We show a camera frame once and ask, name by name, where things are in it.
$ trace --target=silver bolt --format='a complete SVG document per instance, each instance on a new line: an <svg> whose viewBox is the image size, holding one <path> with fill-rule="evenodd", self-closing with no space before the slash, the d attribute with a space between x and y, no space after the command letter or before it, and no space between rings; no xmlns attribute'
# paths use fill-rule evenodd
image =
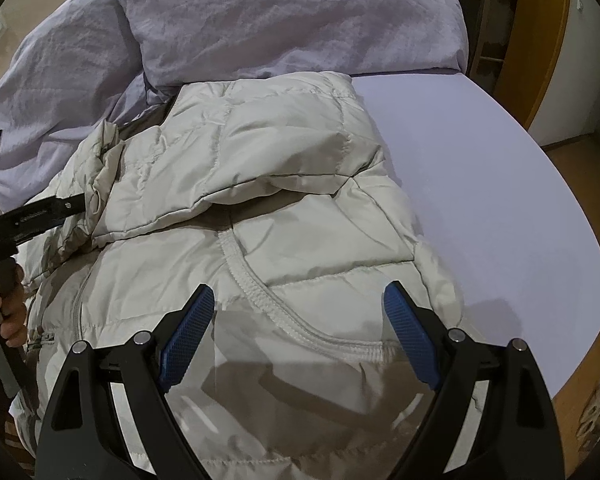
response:
<svg viewBox="0 0 600 480"><path fill-rule="evenodd" d="M74 343L74 345L71 347L71 351L74 354L81 354L86 349L87 349L87 343L85 343L84 341L78 341L77 343Z"/></svg>
<svg viewBox="0 0 600 480"><path fill-rule="evenodd" d="M518 352L524 352L527 348L529 348L529 346L526 344L526 341L524 341L523 339L520 339L519 337L513 339L511 341L511 345Z"/></svg>
<svg viewBox="0 0 600 480"><path fill-rule="evenodd" d="M151 332L147 332L146 330L142 330L142 332L138 332L134 336L134 343L137 345L145 345L149 341L151 341Z"/></svg>
<svg viewBox="0 0 600 480"><path fill-rule="evenodd" d="M451 339L451 341L454 341L456 343L461 343L466 338L466 334L464 333L464 331L460 330L459 328L452 328L451 330L449 330L448 336L449 339Z"/></svg>

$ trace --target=wooden floor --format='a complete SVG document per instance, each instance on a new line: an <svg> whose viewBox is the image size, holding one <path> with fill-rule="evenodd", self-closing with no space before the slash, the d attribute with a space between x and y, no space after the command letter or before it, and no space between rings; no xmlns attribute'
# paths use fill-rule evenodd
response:
<svg viewBox="0 0 600 480"><path fill-rule="evenodd" d="M546 154L580 203L600 244L600 145L592 136L549 148ZM555 396L567 474L579 463L575 432L589 397L600 384L600 334L580 366Z"/></svg>

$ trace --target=textured blue pad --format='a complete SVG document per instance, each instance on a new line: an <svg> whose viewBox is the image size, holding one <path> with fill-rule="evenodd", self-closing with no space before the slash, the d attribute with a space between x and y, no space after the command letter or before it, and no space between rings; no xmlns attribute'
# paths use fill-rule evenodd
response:
<svg viewBox="0 0 600 480"><path fill-rule="evenodd" d="M211 323L215 306L214 292L206 286L160 354L158 382L165 393L172 386L180 384L205 335L206 327Z"/></svg>
<svg viewBox="0 0 600 480"><path fill-rule="evenodd" d="M407 354L416 377L437 390L442 383L436 348L418 321L408 300L393 283L384 290L384 311L394 327L398 341Z"/></svg>

